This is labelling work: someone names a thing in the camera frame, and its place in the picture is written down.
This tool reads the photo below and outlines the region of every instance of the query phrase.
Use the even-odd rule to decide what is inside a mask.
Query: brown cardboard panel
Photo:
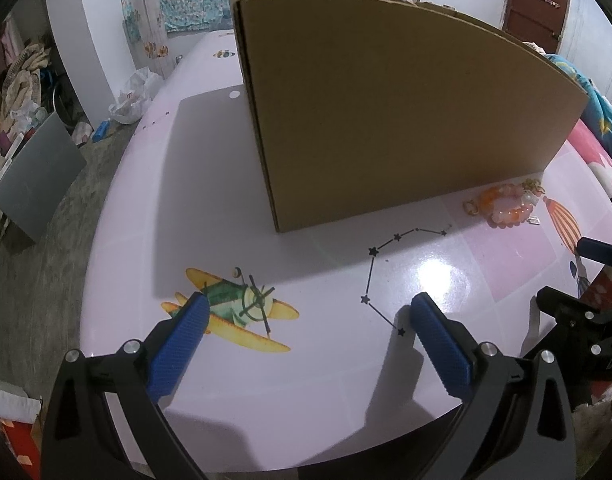
[[[236,0],[276,227],[541,171],[587,96],[486,28],[394,0]]]

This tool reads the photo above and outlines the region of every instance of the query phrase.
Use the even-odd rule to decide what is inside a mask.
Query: silver bolt
[[[542,352],[542,359],[547,363],[552,363],[555,361],[555,356],[552,354],[550,350],[544,350]]]
[[[492,357],[493,355],[497,355],[497,347],[492,343],[486,341],[480,345],[481,352],[488,357]]]
[[[67,352],[66,361],[74,363],[77,359],[79,359],[79,350],[69,350]]]
[[[141,348],[141,343],[136,339],[131,339],[123,345],[123,351],[126,354],[136,354],[139,348]]]

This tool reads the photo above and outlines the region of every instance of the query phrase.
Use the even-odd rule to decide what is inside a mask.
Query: brown door
[[[568,0],[508,0],[504,30],[553,54],[560,43]]]

